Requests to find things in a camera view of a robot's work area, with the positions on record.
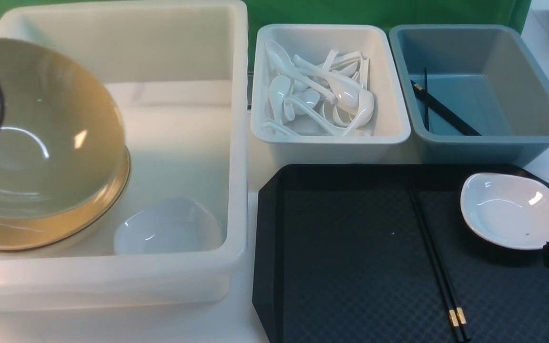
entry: tan bowl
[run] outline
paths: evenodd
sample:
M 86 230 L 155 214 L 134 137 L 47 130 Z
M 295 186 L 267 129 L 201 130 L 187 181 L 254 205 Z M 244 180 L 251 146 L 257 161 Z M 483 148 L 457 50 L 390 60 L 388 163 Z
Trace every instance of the tan bowl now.
M 70 211 L 118 173 L 126 154 L 122 118 L 104 85 L 79 64 L 0 38 L 0 91 L 0 218 Z
M 128 151 L 124 156 L 115 178 L 78 208 L 41 219 L 0 218 L 0 253 L 40 248 L 76 236 L 100 218 L 118 200 L 128 182 L 131 173 Z

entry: white ceramic spoon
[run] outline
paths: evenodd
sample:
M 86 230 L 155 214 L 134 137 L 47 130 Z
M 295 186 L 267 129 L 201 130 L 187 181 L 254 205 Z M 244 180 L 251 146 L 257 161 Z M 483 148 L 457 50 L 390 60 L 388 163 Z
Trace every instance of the white ceramic spoon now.
M 319 111 L 319 114 L 323 118 L 327 119 L 327 116 L 325 115 L 325 102 L 321 104 L 321 109 Z M 342 118 L 338 114 L 336 105 L 334 105 L 334 108 L 332 109 L 332 120 L 334 121 L 335 124 L 337 124 L 338 126 L 342 126 L 343 128 L 346 128 L 346 126 L 349 126 L 349 124 L 351 123 L 350 121 L 347 123 L 346 121 L 342 120 Z
M 510 249 L 549 242 L 549 188 L 520 176 L 478 173 L 463 184 L 463 219 L 478 236 Z
M 331 72 L 334 72 L 336 74 L 340 74 L 342 76 L 347 76 L 347 78 L 350 78 L 357 71 L 357 65 L 358 65 L 358 62 L 354 61 L 353 63 L 347 65 L 346 67 L 342 68 L 341 70 L 332 70 Z
M 266 121 L 262 123 L 262 128 L 270 128 L 283 135 L 299 135 L 297 132 L 288 128 L 287 126 L 275 123 L 275 121 L 272 119 L 266 119 Z
M 315 91 L 323 94 L 325 98 L 333 103 L 336 101 L 334 94 L 327 88 L 311 80 L 307 76 L 302 75 L 297 69 L 296 66 L 292 63 L 292 60 L 289 58 L 287 52 L 283 49 L 279 43 L 273 40 L 269 40 L 265 44 L 266 54 L 268 59 L 274 65 L 275 69 L 281 74 L 287 76 L 288 78 L 300 81 Z
M 359 106 L 359 91 L 361 91 L 362 88 L 357 82 L 331 71 L 325 71 L 303 60 L 298 55 L 294 56 L 294 63 L 309 72 L 314 72 L 316 76 L 325 79 L 338 99 L 337 104 L 341 107 L 344 106 L 343 109 L 345 111 L 353 108 L 356 109 Z
M 361 88 L 368 89 L 368 68 L 370 67 L 370 60 L 361 60 L 359 64 L 359 85 Z
M 302 100 L 305 104 L 308 106 L 311 106 L 311 108 L 315 108 L 316 104 L 321 100 L 321 95 L 318 91 L 315 91 L 314 89 L 309 89 L 307 91 L 304 91 L 300 94 L 294 94 L 298 99 Z M 294 113 L 296 114 L 306 114 L 305 111 L 302 109 L 299 109 L 298 107 L 294 106 Z
M 302 102 L 302 100 L 298 99 L 293 95 L 286 97 L 284 101 L 294 104 L 298 106 L 300 109 L 302 109 L 303 111 L 305 111 L 307 115 L 309 115 L 314 121 L 316 121 L 317 124 L 319 124 L 319 126 L 323 128 L 323 130 L 327 131 L 331 135 L 342 136 L 346 131 L 345 128 L 339 128 L 338 126 L 331 124 L 325 118 L 320 116 L 319 113 L 317 113 L 314 109 L 312 109 L 310 106 Z M 360 130 L 353 130 L 353 132 L 347 135 L 367 135 L 367 134 Z
M 353 131 L 357 130 L 359 126 L 364 126 L 372 118 L 372 112 L 374 111 L 374 95 L 365 89 L 359 92 L 359 110 L 357 115 L 353 118 L 353 121 L 346 127 L 345 132 L 342 135 L 353 134 Z
M 268 87 L 268 100 L 273 109 L 275 123 L 283 124 L 283 99 L 289 93 L 292 81 L 287 76 L 276 76 Z
M 336 50 L 330 50 L 329 54 L 327 54 L 327 58 L 323 62 L 323 66 L 321 67 L 323 70 L 329 71 L 332 67 L 332 62 L 334 59 L 338 56 L 338 52 Z
M 338 68 L 340 65 L 344 65 L 346 63 L 349 63 L 350 61 L 359 61 L 363 59 L 364 57 L 361 55 L 361 52 L 355 51 L 351 52 L 346 55 L 338 56 L 332 61 L 332 68 Z

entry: white plastic bin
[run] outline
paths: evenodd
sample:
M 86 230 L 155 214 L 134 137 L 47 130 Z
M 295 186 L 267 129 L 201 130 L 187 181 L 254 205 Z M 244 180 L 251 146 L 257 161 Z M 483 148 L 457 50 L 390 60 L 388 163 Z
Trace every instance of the white plastic bin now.
M 376 97 L 372 119 L 364 126 L 370 137 L 326 137 L 276 135 L 263 129 L 272 119 L 268 86 L 269 74 L 265 42 L 274 40 L 293 57 L 299 55 L 313 64 L 322 63 L 330 50 L 340 54 L 359 51 L 370 59 L 368 90 Z M 279 166 L 292 163 L 375 163 L 392 145 L 410 136 L 410 123 L 397 71 L 385 33 L 373 26 L 273 24 L 257 34 L 251 131 L 270 145 Z
M 119 202 L 72 247 L 0 256 L 0 311 L 223 298 L 247 235 L 247 13 L 240 0 L 141 0 L 24 7 L 0 37 L 79 61 L 118 102 L 132 175 Z M 115 228 L 165 198 L 190 197 L 223 223 L 209 252 L 113 256 Z

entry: white tray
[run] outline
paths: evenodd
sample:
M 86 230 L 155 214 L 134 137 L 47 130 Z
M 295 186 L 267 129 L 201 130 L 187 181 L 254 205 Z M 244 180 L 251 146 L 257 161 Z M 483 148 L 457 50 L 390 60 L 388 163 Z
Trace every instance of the white tray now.
M 107 85 L 124 119 L 132 174 L 125 194 L 84 232 L 94 232 L 85 240 L 0 256 L 0 311 L 226 295 L 246 249 L 246 32 L 246 7 L 238 0 L 64 4 L 2 17 L 0 37 L 59 50 Z M 198 200 L 224 223 L 220 248 L 112 255 L 119 224 L 176 196 Z

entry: spoon handle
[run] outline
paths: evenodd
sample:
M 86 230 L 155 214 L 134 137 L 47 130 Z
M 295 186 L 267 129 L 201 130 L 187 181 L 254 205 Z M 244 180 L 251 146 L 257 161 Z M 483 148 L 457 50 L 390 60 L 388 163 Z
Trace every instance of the spoon handle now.
M 303 84 L 308 85 L 315 91 L 318 91 L 319 93 L 323 94 L 323 96 L 325 96 L 325 98 L 330 103 L 334 103 L 336 101 L 336 96 L 329 89 L 311 80 L 308 76 L 302 75 L 299 71 L 293 72 L 292 74 L 288 75 L 288 77 L 294 80 L 300 81 Z
M 288 128 L 287 126 L 275 123 L 272 120 L 266 120 L 264 123 L 262 123 L 262 128 L 271 128 L 277 132 L 280 132 L 283 135 L 299 135 L 297 132 Z
M 312 109 L 311 106 L 308 106 L 307 104 L 305 104 L 302 100 L 292 95 L 292 96 L 286 97 L 285 101 L 289 101 L 292 104 L 300 107 L 303 111 L 306 112 L 307 115 L 309 115 L 314 121 L 316 121 L 316 123 L 319 124 L 319 126 L 321 126 L 323 130 L 329 132 L 329 134 L 331 135 L 342 134 L 341 129 L 336 128 L 336 126 L 330 124 L 325 118 L 321 117 L 319 113 L 317 113 L 314 109 Z

